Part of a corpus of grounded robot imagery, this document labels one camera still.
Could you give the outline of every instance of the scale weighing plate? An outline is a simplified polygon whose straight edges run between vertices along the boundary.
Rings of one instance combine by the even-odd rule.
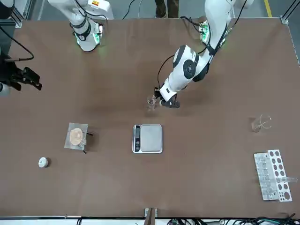
[[[134,153],[161,153],[163,128],[159,124],[134,125],[132,151]]]

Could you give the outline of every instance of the metal frame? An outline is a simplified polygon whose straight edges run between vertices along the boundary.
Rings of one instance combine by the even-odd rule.
[[[15,22],[16,28],[21,28],[22,21],[27,19],[32,2],[33,2],[32,0],[27,0],[23,14],[21,14],[19,10],[16,7],[14,7],[13,13],[11,15],[11,19]]]
[[[294,2],[290,5],[290,7],[287,9],[287,11],[282,16],[280,16],[282,24],[289,23],[288,18],[294,12],[294,10],[298,7],[299,4],[300,4],[300,0],[294,0]]]

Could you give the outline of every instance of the black cable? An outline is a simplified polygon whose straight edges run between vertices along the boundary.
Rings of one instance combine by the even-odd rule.
[[[199,23],[194,22],[191,17],[187,18],[186,16],[183,15],[183,16],[180,17],[180,19],[186,19],[187,21],[189,21],[193,25],[199,25]]]
[[[14,39],[12,36],[10,36],[1,26],[0,26],[0,30],[3,31],[3,33],[5,33],[10,39],[12,39],[14,42],[16,42],[19,46],[21,46],[24,50],[26,50],[31,55],[31,57],[29,57],[29,58],[20,58],[20,59],[16,59],[16,60],[9,60],[8,59],[7,61],[18,62],[18,61],[29,61],[29,60],[34,59],[34,55],[33,55],[33,53],[31,51],[29,51],[20,42],[18,42],[16,39]]]
[[[186,223],[188,222],[189,225],[192,225],[187,219],[185,219]]]
[[[286,16],[286,18],[289,18],[289,16],[293,13],[293,11],[297,8],[299,5],[300,1],[296,4],[296,6],[292,9],[292,11],[289,13],[289,15]]]
[[[192,18],[187,18],[186,16],[181,16],[180,17],[181,19],[186,19],[189,23],[191,23],[193,25],[193,27],[195,28],[195,30],[198,32],[198,33],[201,33],[201,31],[199,31],[199,29],[196,28],[196,26],[199,26],[200,24],[199,23],[196,23],[192,20]]]
[[[244,5],[242,6],[242,9],[240,10],[240,14],[239,14],[238,18],[237,18],[236,21],[234,22],[233,27],[234,27],[234,26],[236,25],[236,23],[238,22],[238,20],[239,20],[239,18],[240,18],[240,15],[242,14],[243,9],[244,9],[246,3],[247,3],[247,0],[244,2]]]
[[[127,13],[125,14],[125,16],[123,16],[122,20],[124,20],[125,17],[128,15],[128,13],[129,13],[129,11],[130,11],[130,6],[131,6],[131,4],[132,4],[134,1],[135,1],[135,0],[132,0],[131,3],[129,4],[128,11],[127,11]]]
[[[172,58],[172,57],[174,57],[174,55],[171,55],[169,58],[167,58],[167,59],[163,62],[163,64],[161,65],[161,67],[160,67],[160,69],[159,69],[159,71],[158,71],[158,74],[157,74],[157,82],[158,82],[158,87],[159,87],[159,89],[160,89],[160,84],[159,84],[159,73],[160,73],[162,67],[164,66],[164,64],[165,64],[170,58]]]
[[[79,3],[78,3],[78,1],[77,0],[75,0],[75,2],[77,3],[77,5],[86,13],[86,14],[88,14],[88,15],[91,15],[91,16],[103,16],[106,20],[107,20],[107,17],[105,16],[105,15],[103,15],[103,14],[99,14],[99,15],[94,15],[94,14],[91,14],[91,13],[89,13],[89,12],[87,12]]]
[[[81,222],[82,222],[82,221],[83,221],[82,218],[78,219],[76,225],[81,225]]]
[[[297,0],[294,0],[294,2],[290,5],[290,7],[287,9],[287,11],[284,13],[284,15],[282,17],[284,17],[287,14],[287,12],[290,10],[290,8],[293,6],[293,4],[295,4],[296,1]]]

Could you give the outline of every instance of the table surface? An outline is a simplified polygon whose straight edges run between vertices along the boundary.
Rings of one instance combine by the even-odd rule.
[[[1,99],[0,215],[299,217],[299,183],[293,202],[263,201],[253,157],[280,149],[287,175],[300,177],[299,66],[279,19],[240,19],[206,78],[179,93],[181,108],[154,113],[146,99],[164,59],[180,45],[203,48],[181,19],[109,21],[89,53],[68,22],[26,21],[15,38],[35,54],[18,66],[43,89]],[[26,52],[13,44],[10,55]],[[262,113],[272,129],[251,132]],[[87,154],[64,148],[70,122],[94,134]],[[148,123],[163,126],[162,154],[132,153],[133,125]],[[50,167],[38,167],[42,156]]]

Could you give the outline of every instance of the power cord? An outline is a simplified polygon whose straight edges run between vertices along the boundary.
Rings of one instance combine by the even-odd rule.
[[[193,25],[193,27],[195,28],[195,30],[196,30],[198,33],[202,33],[202,31],[199,31],[199,29],[196,28],[196,26],[200,26],[200,24],[194,22],[194,21],[192,20],[191,17],[190,17],[190,18],[187,18],[186,16],[183,15],[183,16],[181,16],[180,18],[181,18],[181,19],[186,19],[189,23],[191,23],[191,24]]]
[[[291,214],[290,216],[287,216],[286,218],[283,219],[272,219],[268,217],[257,217],[255,219],[237,219],[234,221],[232,225],[235,225],[236,222],[238,225],[245,225],[246,223],[251,223],[253,225],[260,225],[262,222],[269,222],[273,223],[275,225],[295,225],[296,221],[299,222],[297,219],[292,219],[293,216],[295,216],[295,213]]]
[[[19,46],[21,46],[24,50],[26,50],[31,55],[31,57],[29,57],[29,58],[7,59],[6,60],[7,62],[29,61],[29,60],[34,59],[34,55],[31,51],[29,51],[20,42],[18,42],[16,39],[14,39],[12,36],[10,36],[1,26],[0,26],[0,30],[3,31],[3,33],[5,33],[10,39],[12,39],[14,42],[16,42]]]
[[[128,13],[129,13],[129,11],[130,11],[130,6],[131,6],[131,4],[132,4],[134,1],[135,1],[135,0],[132,0],[131,3],[129,4],[128,11],[127,11],[127,13],[125,14],[125,16],[123,16],[122,20],[124,20],[125,17],[128,15]]]
[[[139,19],[140,19],[140,9],[141,9],[141,3],[142,3],[142,1],[143,1],[143,0],[140,0],[140,4],[139,4],[139,12],[138,12],[138,14],[137,14],[138,17],[139,17]]]
[[[244,7],[245,7],[245,4],[247,3],[247,0],[244,2],[244,4],[243,4],[243,6],[242,6],[242,9],[240,10],[240,13],[239,13],[239,16],[238,16],[238,18],[236,19],[236,21],[234,22],[234,24],[233,24],[233,26],[226,32],[226,35],[225,35],[225,37],[227,37],[228,36],[228,34],[232,31],[232,29],[235,27],[235,25],[237,24],[237,22],[239,21],[239,19],[240,19],[240,15],[242,14],[242,12],[243,12],[243,9],[244,9]]]
[[[81,225],[82,221],[83,221],[82,218],[78,219],[76,225]]]

